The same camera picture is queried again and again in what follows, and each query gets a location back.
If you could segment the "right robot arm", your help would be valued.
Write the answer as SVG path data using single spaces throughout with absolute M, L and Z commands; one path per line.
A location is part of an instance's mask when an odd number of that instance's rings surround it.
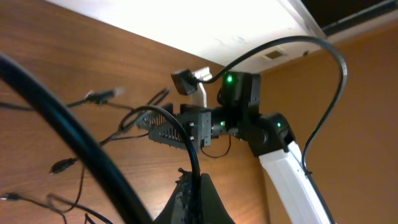
M 218 93 L 219 107 L 181 105 L 175 115 L 196 151 L 222 135 L 246 141 L 268 173 L 293 223 L 331 223 L 326 205 L 304 169 L 300 148 L 286 118 L 259 113 L 258 74 L 227 72 Z

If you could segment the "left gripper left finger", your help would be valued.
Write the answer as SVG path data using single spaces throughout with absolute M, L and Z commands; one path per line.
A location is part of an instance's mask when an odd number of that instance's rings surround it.
M 164 209 L 154 220 L 156 224 L 187 224 L 190 221 L 190 198 L 192 188 L 192 173 L 178 169 L 181 176 L 167 201 Z

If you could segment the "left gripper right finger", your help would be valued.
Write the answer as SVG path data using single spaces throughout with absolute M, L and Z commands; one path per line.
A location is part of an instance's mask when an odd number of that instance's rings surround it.
M 204 224 L 235 224 L 226 211 L 209 174 L 201 175 L 201 222 Z

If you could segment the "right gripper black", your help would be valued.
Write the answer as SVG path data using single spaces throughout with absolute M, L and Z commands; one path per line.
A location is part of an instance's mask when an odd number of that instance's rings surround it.
M 163 115 L 146 111 L 136 126 L 139 129 L 149 129 L 149 139 L 158 143 L 186 150 L 185 143 L 177 129 Z M 211 110 L 196 105 L 180 105 L 180 114 L 175 115 L 190 137 L 195 152 L 199 147 L 211 146 Z

